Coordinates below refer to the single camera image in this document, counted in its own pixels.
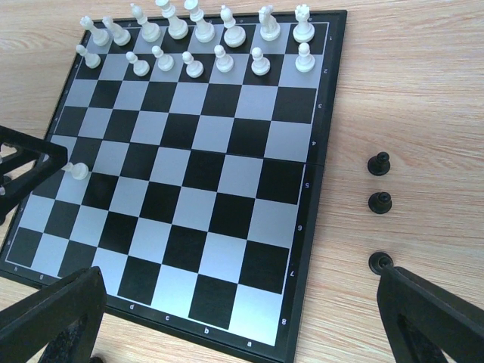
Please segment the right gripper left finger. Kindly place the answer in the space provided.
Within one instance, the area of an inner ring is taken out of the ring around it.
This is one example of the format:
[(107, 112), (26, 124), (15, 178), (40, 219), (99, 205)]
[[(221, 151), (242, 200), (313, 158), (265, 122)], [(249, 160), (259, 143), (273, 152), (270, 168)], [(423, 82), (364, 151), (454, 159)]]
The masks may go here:
[(1, 310), (1, 361), (103, 362), (92, 351), (107, 304), (99, 267), (80, 270)]

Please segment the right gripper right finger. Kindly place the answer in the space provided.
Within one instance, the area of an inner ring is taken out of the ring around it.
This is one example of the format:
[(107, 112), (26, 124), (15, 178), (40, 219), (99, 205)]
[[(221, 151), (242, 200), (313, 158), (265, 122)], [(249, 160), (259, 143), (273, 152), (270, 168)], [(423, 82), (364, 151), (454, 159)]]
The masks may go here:
[(382, 269), (380, 317), (397, 362), (483, 361), (483, 310), (402, 267)]

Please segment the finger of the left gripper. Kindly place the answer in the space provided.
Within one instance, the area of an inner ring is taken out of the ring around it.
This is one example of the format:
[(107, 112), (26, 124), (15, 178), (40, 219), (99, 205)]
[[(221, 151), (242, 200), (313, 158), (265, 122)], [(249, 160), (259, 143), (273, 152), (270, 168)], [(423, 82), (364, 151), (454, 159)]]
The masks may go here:
[[(64, 167), (67, 148), (25, 133), (1, 127), (1, 145), (15, 152), (1, 159), (1, 222), (30, 192)], [(31, 170), (7, 181), (5, 175), (32, 161)]]

